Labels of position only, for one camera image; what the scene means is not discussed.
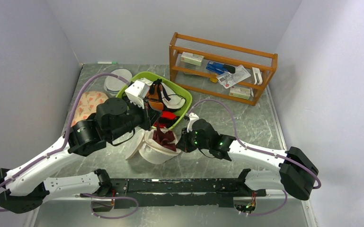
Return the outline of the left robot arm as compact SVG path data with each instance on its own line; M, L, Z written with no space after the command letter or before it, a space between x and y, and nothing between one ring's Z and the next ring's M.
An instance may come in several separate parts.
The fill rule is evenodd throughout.
M147 101L142 106L110 98L96 107L96 112L68 129L50 148L14 169L0 169L0 210L16 214L36 209L52 199L74 195L109 195L113 189L108 173L91 173L54 178L53 174L68 164L104 149L135 128L150 129L162 112Z

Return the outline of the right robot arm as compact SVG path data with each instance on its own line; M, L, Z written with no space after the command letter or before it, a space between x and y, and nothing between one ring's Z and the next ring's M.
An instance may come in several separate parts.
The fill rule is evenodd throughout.
M319 173L317 167L297 147L277 150L248 144L234 136L219 134L204 119L189 123L182 130L176 147L186 153L204 149L217 159L244 161L262 167L262 171L251 170L237 182L237 191L243 196L257 190L273 189L306 201L315 189Z

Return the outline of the maroon bra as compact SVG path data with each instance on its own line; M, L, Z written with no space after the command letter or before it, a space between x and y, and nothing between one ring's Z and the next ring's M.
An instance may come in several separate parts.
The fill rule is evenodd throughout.
M152 139L164 148L176 152L176 137L173 131L165 130L163 132L160 127L159 120L155 122L156 130L153 133Z

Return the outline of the white mesh laundry bag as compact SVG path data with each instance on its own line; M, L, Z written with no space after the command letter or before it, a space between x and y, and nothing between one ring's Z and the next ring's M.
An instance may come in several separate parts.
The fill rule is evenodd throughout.
M154 131L146 131L138 127L135 135L125 146L127 150L125 160L130 160L135 154L140 154L144 160L159 165L181 154L180 149L173 151L157 143L153 139Z

